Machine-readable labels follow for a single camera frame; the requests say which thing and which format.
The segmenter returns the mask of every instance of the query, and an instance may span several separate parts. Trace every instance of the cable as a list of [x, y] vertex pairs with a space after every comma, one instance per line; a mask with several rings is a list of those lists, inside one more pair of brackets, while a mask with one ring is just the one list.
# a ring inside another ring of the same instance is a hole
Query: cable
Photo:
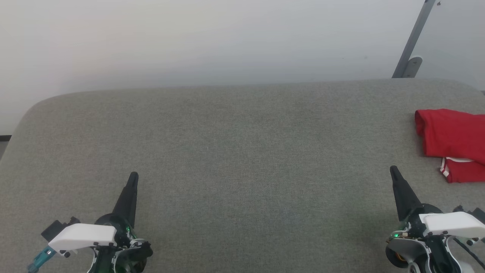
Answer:
[[453, 240], [461, 247], [463, 247], [463, 249], [468, 252], [468, 254], [470, 254], [470, 256], [472, 256], [483, 269], [485, 269], [485, 264], [475, 255], [475, 253], [473, 253], [467, 246], [465, 246], [464, 243], [460, 242], [460, 240], [458, 240], [457, 238], [453, 238]]

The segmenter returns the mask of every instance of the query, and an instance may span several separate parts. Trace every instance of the gray fabric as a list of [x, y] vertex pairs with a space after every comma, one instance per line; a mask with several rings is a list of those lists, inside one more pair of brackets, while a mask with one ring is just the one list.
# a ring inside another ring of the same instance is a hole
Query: gray fabric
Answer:
[[7, 148], [8, 141], [0, 141], [0, 159]]
[[[414, 111], [484, 106], [467, 85], [418, 79], [45, 100], [0, 161], [2, 271], [25, 272], [53, 220], [110, 212], [137, 171], [135, 230], [155, 252], [146, 272], [402, 272], [384, 254], [398, 225], [390, 165], [423, 202], [485, 208], [485, 184], [449, 185], [423, 156]], [[57, 256], [41, 272], [90, 261]]]

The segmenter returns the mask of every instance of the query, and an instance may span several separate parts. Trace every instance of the blue connector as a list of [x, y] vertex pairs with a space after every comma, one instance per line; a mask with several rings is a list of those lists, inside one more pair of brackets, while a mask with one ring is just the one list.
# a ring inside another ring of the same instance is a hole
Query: blue connector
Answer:
[[31, 263], [27, 267], [27, 270], [29, 271], [29, 273], [39, 272], [39, 268], [50, 258], [52, 258], [55, 254], [56, 254], [56, 251], [53, 250], [50, 246], [47, 246], [34, 258], [33, 263]]

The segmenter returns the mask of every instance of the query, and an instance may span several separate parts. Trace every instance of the metal bracket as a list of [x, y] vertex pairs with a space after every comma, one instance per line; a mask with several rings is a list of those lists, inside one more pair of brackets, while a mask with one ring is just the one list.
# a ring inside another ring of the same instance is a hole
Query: metal bracket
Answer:
[[407, 74], [404, 74], [404, 70], [406, 69], [407, 62], [411, 57], [411, 54], [413, 53], [414, 46], [418, 41], [421, 31], [423, 30], [424, 24], [426, 23], [428, 15], [430, 14], [434, 4], [435, 4], [435, 0], [424, 1], [423, 7], [421, 8], [420, 14], [418, 15], [418, 19], [416, 20], [416, 23], [414, 24], [414, 28], [411, 31], [411, 35], [407, 40], [406, 46], [404, 46], [403, 54], [399, 59], [399, 62], [396, 66], [396, 70], [394, 71], [394, 74], [392, 75], [393, 78], [412, 78], [412, 77], [406, 77]]
[[414, 57], [409, 62], [407, 62], [406, 69], [403, 73], [403, 78], [414, 78], [420, 69], [423, 59], [421, 57]]

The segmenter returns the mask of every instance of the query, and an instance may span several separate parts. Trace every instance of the white wall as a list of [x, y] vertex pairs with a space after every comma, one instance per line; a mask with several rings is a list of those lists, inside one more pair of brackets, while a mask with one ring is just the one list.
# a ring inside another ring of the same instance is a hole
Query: white wall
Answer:
[[86, 90], [390, 78], [422, 0], [0, 0], [0, 135]]
[[484, 0], [436, 0], [411, 56], [423, 58], [416, 78], [453, 79], [485, 90], [484, 28]]

